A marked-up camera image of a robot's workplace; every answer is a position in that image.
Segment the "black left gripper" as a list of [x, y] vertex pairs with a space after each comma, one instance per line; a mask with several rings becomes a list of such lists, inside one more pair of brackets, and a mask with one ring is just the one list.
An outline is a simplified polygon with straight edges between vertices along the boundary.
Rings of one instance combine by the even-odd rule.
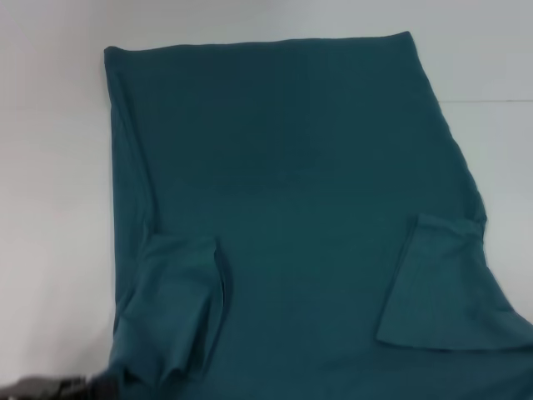
[[60, 398], [64, 400], [118, 400], [119, 381], [113, 374], [92, 377], [69, 377], [60, 384]]

